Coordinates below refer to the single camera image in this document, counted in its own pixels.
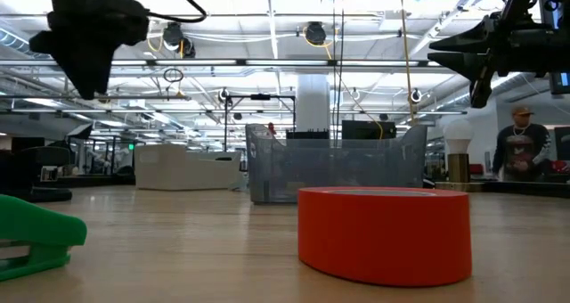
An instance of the baseball cap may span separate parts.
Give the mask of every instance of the baseball cap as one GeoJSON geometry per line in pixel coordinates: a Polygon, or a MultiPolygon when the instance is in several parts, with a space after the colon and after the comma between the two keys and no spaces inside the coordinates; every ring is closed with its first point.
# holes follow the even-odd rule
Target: baseball cap
{"type": "Polygon", "coordinates": [[[530,108],[525,106],[517,106],[511,110],[512,115],[534,115],[530,108]]]}

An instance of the transparent storage container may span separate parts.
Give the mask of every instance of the transparent storage container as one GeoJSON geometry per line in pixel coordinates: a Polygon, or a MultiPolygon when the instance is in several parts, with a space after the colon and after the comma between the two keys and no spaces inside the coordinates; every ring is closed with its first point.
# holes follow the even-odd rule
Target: transparent storage container
{"type": "Polygon", "coordinates": [[[324,186],[422,187],[428,128],[396,139],[277,140],[247,125],[251,201],[296,203],[297,190],[324,186]]]}

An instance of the white pillar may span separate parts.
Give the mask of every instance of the white pillar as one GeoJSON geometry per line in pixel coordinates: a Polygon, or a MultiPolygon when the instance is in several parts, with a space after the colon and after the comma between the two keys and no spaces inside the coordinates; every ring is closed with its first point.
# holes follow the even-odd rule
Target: white pillar
{"type": "Polygon", "coordinates": [[[297,131],[330,129],[330,85],[327,75],[298,75],[297,131]]]}

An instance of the roll of tape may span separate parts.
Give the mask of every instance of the roll of tape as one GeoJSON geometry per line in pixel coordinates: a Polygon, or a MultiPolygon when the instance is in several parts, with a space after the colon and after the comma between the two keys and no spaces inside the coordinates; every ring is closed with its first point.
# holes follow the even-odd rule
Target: roll of tape
{"type": "Polygon", "coordinates": [[[299,258],[364,283],[435,286],[471,276],[464,192],[332,187],[299,190],[299,258]]]}

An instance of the green stapler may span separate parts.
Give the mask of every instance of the green stapler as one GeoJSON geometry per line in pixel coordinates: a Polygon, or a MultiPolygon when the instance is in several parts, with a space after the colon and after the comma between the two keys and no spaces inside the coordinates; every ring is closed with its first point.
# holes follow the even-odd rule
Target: green stapler
{"type": "Polygon", "coordinates": [[[0,281],[64,266],[86,236],[79,218],[0,195],[0,281]]]}

